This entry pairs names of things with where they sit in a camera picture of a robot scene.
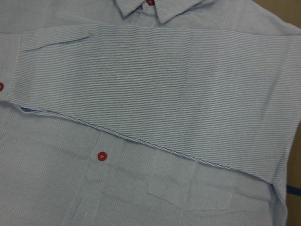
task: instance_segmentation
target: button placket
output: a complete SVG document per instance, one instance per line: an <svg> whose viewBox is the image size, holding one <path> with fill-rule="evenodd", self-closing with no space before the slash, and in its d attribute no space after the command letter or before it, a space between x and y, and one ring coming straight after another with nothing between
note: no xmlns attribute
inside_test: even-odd
<svg viewBox="0 0 301 226"><path fill-rule="evenodd" d="M103 149L102 135L103 133L100 132L100 136L97 138L96 145L90 155L90 165L86 174L86 181L84 182L82 195L73 218L72 225L75 226L92 225L99 202L101 201L108 170L106 164L108 152Z"/></svg>

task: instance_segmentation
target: pinstripe fabric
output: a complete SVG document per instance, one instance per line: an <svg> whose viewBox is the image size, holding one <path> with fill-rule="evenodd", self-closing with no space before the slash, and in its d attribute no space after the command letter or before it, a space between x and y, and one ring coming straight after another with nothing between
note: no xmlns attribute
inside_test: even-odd
<svg viewBox="0 0 301 226"><path fill-rule="evenodd" d="M4 89L0 93L0 100L7 98L11 79L14 77L19 40L20 36L17 34L0 35L0 79L4 84Z"/></svg>
<svg viewBox="0 0 301 226"><path fill-rule="evenodd" d="M8 103L0 110L14 114L0 130L0 225L277 225L272 186L255 177L78 123L24 114ZM98 161L100 150L106 161ZM169 177L161 182L163 169ZM158 197L160 188L168 201ZM178 206L178 198L190 205Z"/></svg>
<svg viewBox="0 0 301 226"><path fill-rule="evenodd" d="M301 36L79 25L20 50L11 103L269 183L299 123Z"/></svg>

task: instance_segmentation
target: shirt fabric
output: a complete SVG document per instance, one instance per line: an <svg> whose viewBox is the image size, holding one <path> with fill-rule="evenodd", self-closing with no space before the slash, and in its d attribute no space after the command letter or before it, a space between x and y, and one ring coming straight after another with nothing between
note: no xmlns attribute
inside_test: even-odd
<svg viewBox="0 0 301 226"><path fill-rule="evenodd" d="M285 225L300 29L250 0L3 6L4 225Z"/></svg>

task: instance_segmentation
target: shirt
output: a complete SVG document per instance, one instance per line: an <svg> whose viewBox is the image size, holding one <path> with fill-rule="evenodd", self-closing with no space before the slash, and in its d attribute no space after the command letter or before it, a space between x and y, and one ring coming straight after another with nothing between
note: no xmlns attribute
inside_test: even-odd
<svg viewBox="0 0 301 226"><path fill-rule="evenodd" d="M0 99L22 112L2 103L4 224L285 223L300 29L246 0L53 2L40 12L45 4L3 9L29 10L11 15L22 28L1 28L23 32L1 36ZM43 202L46 185L54 195Z"/></svg>

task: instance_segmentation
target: shirt collar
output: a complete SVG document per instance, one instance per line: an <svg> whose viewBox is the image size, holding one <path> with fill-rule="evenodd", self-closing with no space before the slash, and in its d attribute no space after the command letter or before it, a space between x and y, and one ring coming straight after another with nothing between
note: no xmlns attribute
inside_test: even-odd
<svg viewBox="0 0 301 226"><path fill-rule="evenodd" d="M215 0L155 0L155 7L159 21L164 24L198 3L207 4L212 1ZM145 0L116 0L123 16L129 15L144 2Z"/></svg>

